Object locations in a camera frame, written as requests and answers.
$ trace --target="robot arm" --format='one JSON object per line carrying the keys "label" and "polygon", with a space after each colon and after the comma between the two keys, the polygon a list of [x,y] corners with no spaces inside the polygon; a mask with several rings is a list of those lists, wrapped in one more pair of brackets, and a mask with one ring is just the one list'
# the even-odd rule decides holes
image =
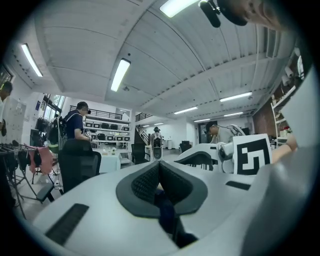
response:
{"label": "robot arm", "polygon": [[260,167],[270,164],[271,146],[267,134],[235,136],[230,143],[198,144],[183,152],[175,162],[209,165],[210,171],[222,173],[255,175]]}

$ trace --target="poster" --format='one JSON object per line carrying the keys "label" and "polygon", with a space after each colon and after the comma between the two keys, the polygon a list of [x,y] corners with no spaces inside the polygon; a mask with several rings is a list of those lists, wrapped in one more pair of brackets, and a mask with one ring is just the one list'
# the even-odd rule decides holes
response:
{"label": "poster", "polygon": [[35,106],[35,110],[36,111],[39,111],[40,103],[41,102],[38,100],[38,102],[36,103],[36,106]]}

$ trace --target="cap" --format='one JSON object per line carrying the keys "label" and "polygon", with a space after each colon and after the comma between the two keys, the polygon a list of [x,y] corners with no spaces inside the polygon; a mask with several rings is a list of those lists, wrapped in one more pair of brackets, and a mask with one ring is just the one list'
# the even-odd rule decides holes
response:
{"label": "cap", "polygon": [[86,107],[86,108],[89,108],[88,107],[88,104],[84,101],[80,101],[77,105],[76,105],[76,108],[77,109],[82,109],[83,107]]}
{"label": "cap", "polygon": [[226,17],[230,22],[237,26],[245,26],[247,25],[247,21],[243,19],[242,17],[239,17],[235,15],[231,9],[230,5],[228,5],[229,0],[216,0],[220,12],[223,14],[224,17]]}
{"label": "cap", "polygon": [[205,125],[205,131],[208,133],[211,126],[217,125],[216,121],[210,121]]}

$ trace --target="fluorescent ceiling light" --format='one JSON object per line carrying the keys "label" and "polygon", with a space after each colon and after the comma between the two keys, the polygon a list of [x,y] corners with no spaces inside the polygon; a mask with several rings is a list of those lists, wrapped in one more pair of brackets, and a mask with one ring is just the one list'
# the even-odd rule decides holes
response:
{"label": "fluorescent ceiling light", "polygon": [[183,9],[192,5],[199,0],[168,0],[165,4],[160,7],[160,11],[172,18]]}
{"label": "fluorescent ceiling light", "polygon": [[197,109],[197,107],[194,106],[192,108],[188,108],[188,109],[185,109],[185,110],[181,110],[181,111],[175,112],[174,114],[178,115],[178,114],[181,114],[181,113],[184,113],[184,112],[188,112],[188,111],[191,111],[191,110],[196,110],[196,109]]}
{"label": "fluorescent ceiling light", "polygon": [[233,113],[233,114],[225,114],[224,117],[236,116],[236,115],[241,115],[241,114],[243,114],[243,112]]}
{"label": "fluorescent ceiling light", "polygon": [[112,85],[111,85],[112,91],[114,92],[118,91],[121,81],[124,78],[130,64],[131,62],[129,60],[126,60],[124,58],[120,60],[119,66],[115,72],[115,75],[112,81]]}
{"label": "fluorescent ceiling light", "polygon": [[197,120],[197,121],[194,121],[194,122],[202,122],[202,121],[209,121],[210,120],[210,118],[208,118],[208,119],[202,119],[202,120]]}
{"label": "fluorescent ceiling light", "polygon": [[33,68],[34,72],[37,74],[38,77],[43,77],[41,71],[39,70],[34,58],[31,55],[31,52],[29,50],[29,47],[26,43],[24,43],[23,45],[21,45],[22,50],[24,52],[24,55],[26,56],[27,60],[29,61],[31,67]]}
{"label": "fluorescent ceiling light", "polygon": [[230,100],[234,100],[234,99],[238,99],[238,98],[242,98],[242,97],[247,97],[247,96],[251,96],[252,95],[252,91],[243,93],[243,94],[239,94],[236,96],[231,96],[231,97],[227,97],[227,98],[222,98],[220,99],[220,102],[226,102],[226,101],[230,101]]}

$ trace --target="dark shirt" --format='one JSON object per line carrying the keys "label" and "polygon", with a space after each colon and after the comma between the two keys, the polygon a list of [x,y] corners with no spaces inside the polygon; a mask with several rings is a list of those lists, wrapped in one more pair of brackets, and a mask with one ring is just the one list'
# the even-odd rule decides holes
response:
{"label": "dark shirt", "polygon": [[84,124],[82,115],[80,115],[78,110],[70,111],[64,120],[66,122],[65,132],[68,140],[75,138],[75,129],[81,129],[81,132],[83,132]]}

